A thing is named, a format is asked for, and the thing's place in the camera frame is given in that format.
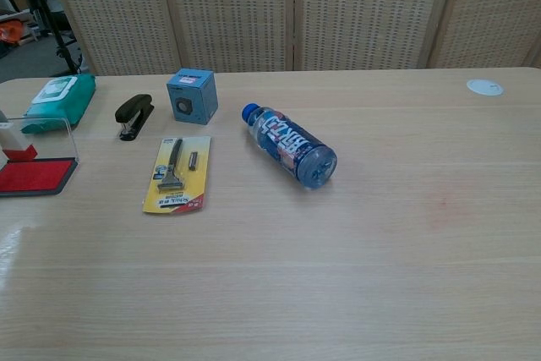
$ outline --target plastic bottle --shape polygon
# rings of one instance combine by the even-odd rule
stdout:
[[[257,144],[302,185],[317,189],[331,177],[335,152],[287,116],[249,103],[242,117]]]

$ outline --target table surface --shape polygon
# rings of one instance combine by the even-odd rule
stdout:
[[[173,120],[167,79],[98,78],[65,190],[0,200],[2,360],[541,358],[541,70],[217,74],[207,126]],[[0,106],[46,81],[1,84]],[[138,93],[156,109],[119,141]],[[324,188],[254,146],[250,101],[335,149]],[[213,137],[206,207],[146,215],[179,135]]]

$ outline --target black stapler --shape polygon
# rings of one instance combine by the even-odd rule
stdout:
[[[151,102],[150,95],[136,95],[115,112],[117,123],[121,123],[123,127],[119,135],[122,141],[132,141],[137,137],[146,119],[154,110]]]

